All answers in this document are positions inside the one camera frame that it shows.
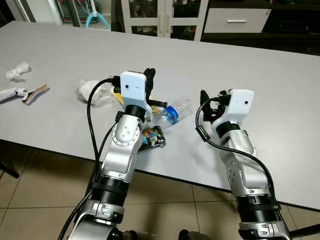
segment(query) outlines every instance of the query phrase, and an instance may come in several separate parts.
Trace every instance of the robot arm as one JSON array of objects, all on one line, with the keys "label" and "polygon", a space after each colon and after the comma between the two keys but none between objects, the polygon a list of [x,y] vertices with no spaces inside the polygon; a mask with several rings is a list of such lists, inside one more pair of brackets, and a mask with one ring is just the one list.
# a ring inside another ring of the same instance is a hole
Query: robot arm
[{"label": "robot arm", "polygon": [[[121,240],[117,229],[124,215],[127,196],[142,145],[142,124],[152,109],[149,96],[153,88],[154,68],[144,73],[125,71],[110,81],[121,93],[124,112],[111,130],[110,147],[101,166],[100,177],[92,186],[92,195],[78,214],[69,240]],[[163,107],[166,102],[153,101]]]},{"label": "robot arm", "polygon": [[[240,236],[246,240],[290,240],[274,196],[273,183],[270,183],[272,179],[269,171],[259,160],[254,160],[256,148],[247,132],[240,129],[253,98],[253,91],[232,89],[221,91],[218,97],[209,99],[202,90],[200,103],[203,106],[203,120],[211,123],[213,133],[220,139],[220,158],[225,165],[241,219],[238,230]],[[217,102],[217,109],[210,107],[211,101]],[[205,141],[209,140],[201,125],[197,131]]]}]

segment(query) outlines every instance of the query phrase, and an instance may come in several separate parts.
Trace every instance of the crumpled paper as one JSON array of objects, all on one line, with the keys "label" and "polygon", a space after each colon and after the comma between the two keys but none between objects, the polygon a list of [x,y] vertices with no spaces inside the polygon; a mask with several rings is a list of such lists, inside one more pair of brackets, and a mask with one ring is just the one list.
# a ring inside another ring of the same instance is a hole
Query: crumpled paper
[{"label": "crumpled paper", "polygon": [[24,61],[23,63],[16,66],[15,69],[7,71],[5,73],[5,77],[9,80],[21,80],[21,75],[28,72],[31,72],[31,67]]}]

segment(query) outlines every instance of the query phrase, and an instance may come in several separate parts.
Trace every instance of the plastic bag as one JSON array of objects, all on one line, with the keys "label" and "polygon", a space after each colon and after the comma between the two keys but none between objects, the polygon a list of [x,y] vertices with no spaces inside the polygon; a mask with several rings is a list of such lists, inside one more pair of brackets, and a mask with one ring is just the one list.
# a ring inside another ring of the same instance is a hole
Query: plastic bag
[{"label": "plastic bag", "polygon": [[[97,85],[99,81],[84,81],[80,79],[80,86],[77,88],[76,93],[78,98],[84,102],[88,102],[92,89]],[[93,94],[91,100],[91,106],[99,108],[103,105],[107,105],[113,102],[113,87],[110,83],[106,82],[97,88]]]}]

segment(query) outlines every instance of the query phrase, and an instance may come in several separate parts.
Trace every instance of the blue hose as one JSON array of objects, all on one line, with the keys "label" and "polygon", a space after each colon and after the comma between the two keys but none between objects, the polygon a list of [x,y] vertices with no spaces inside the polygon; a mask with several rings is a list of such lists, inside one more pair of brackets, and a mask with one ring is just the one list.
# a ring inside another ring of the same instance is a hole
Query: blue hose
[{"label": "blue hose", "polygon": [[[107,22],[107,20],[106,20],[99,12],[96,13],[96,16],[99,17],[99,19],[104,23],[106,29],[109,29],[109,30],[111,29],[109,23]],[[91,22],[91,19],[94,18],[94,17],[95,17],[95,16],[94,16],[94,13],[92,12],[92,13],[90,13],[89,16],[86,18],[86,21],[85,21],[85,28],[86,28],[86,29],[89,27],[89,24],[90,24],[90,22]]]}]

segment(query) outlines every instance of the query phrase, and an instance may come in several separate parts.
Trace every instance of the table leg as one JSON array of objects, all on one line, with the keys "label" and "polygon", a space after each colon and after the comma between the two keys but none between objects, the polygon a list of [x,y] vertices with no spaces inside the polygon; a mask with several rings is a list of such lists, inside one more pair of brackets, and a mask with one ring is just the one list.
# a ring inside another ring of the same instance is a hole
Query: table leg
[{"label": "table leg", "polygon": [[5,173],[9,174],[10,176],[14,177],[15,179],[18,179],[20,177],[19,173],[17,173],[15,170],[10,169],[9,167],[3,165],[0,163],[0,170],[3,170]]}]

